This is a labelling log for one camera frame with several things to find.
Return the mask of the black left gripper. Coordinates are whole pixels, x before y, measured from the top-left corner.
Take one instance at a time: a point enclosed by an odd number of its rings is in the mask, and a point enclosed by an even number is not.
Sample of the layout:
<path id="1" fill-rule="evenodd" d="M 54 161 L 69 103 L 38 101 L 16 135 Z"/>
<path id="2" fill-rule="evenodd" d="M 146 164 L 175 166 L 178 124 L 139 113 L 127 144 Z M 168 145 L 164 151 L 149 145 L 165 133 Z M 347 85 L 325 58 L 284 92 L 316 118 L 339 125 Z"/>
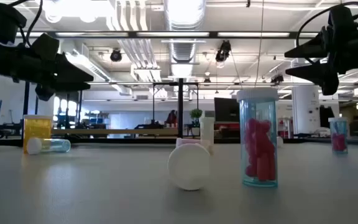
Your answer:
<path id="1" fill-rule="evenodd" d="M 48 101 L 56 93 L 89 90 L 88 83 L 57 83 L 57 77 L 61 82 L 94 80 L 92 75 L 69 62 L 65 54 L 57 54 L 58 44 L 58 40 L 36 40 L 30 48 L 22 44 L 16 47 L 0 44 L 0 75 L 15 82 L 37 83 L 35 92 L 42 101 Z M 56 58 L 43 58 L 44 55 L 56 55 Z"/>

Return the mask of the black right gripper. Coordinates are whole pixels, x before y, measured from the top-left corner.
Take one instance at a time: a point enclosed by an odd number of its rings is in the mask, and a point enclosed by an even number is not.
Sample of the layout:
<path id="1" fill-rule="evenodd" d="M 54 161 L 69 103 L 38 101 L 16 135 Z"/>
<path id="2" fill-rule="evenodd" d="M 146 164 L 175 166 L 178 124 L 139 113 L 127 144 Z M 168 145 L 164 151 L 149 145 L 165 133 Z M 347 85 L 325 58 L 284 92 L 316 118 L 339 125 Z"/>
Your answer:
<path id="1" fill-rule="evenodd" d="M 288 68 L 287 75 L 308 80 L 318 85 L 323 95 L 333 95 L 339 86 L 338 74 L 358 68 L 358 29 L 355 26 L 327 26 L 311 40 L 287 52 L 287 58 L 322 58 L 326 63 Z"/>

